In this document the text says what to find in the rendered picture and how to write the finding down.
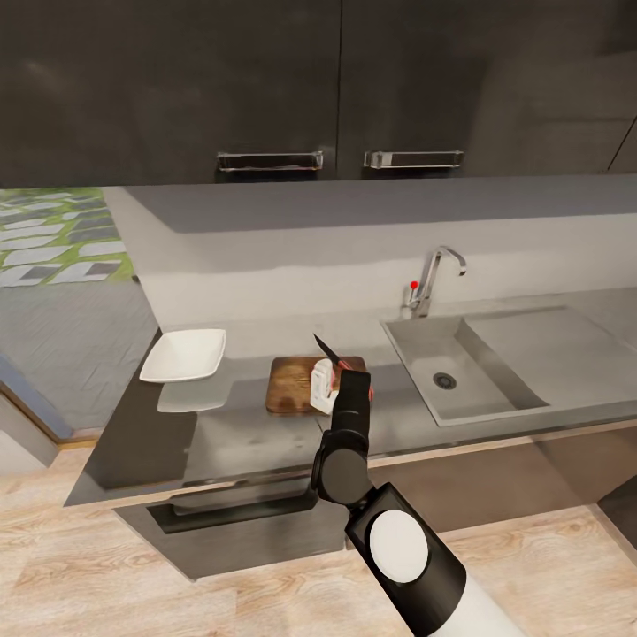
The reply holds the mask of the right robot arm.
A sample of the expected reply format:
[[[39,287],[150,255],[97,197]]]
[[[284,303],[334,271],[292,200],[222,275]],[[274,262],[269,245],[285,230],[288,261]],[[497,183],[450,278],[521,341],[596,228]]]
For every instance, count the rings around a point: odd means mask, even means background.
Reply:
[[[415,637],[528,637],[391,483],[367,477],[371,374],[333,363],[311,372],[311,405],[332,415],[311,473],[311,490],[349,509],[345,533]]]

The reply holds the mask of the parer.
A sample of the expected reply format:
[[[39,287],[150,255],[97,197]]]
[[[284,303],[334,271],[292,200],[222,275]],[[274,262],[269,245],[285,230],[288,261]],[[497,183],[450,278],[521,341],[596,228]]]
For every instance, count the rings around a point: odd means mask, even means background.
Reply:
[[[330,358],[330,360],[333,360],[337,365],[338,365],[338,372],[342,372],[343,369],[346,370],[351,370],[349,364],[346,361],[343,361],[340,359],[339,356],[336,356],[332,350],[330,350],[325,343],[322,342],[322,340],[320,340],[317,336],[315,336],[316,338],[316,342],[317,344],[320,346],[320,348],[322,348],[322,350],[326,353],[326,356],[328,358]],[[369,391],[369,398],[372,401],[373,400],[373,389],[372,386],[370,386],[370,391]]]

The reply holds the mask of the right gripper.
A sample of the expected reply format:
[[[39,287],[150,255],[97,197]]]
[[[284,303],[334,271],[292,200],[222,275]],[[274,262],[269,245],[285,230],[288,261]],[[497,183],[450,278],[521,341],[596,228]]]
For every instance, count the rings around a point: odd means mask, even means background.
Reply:
[[[362,416],[370,429],[370,410],[372,401],[369,398],[371,374],[343,369],[341,372],[340,391],[335,399],[332,418],[343,412],[353,412]]]

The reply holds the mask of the cutting board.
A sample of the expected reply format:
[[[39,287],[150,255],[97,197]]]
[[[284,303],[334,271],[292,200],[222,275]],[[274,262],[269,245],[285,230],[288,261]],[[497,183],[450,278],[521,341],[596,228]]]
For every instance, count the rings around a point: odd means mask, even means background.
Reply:
[[[278,357],[272,361],[272,369],[265,400],[270,412],[323,412],[311,405],[311,372],[315,365],[328,357]],[[340,357],[353,371],[366,372],[361,357]],[[333,363],[332,388],[340,391],[341,372]]]

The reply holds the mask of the bowl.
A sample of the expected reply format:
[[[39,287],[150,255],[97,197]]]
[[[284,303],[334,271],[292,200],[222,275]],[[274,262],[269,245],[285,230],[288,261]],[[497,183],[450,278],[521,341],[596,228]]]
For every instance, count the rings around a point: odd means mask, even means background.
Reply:
[[[161,384],[205,380],[218,369],[225,352],[225,340],[223,329],[188,329],[163,334],[138,377]]]

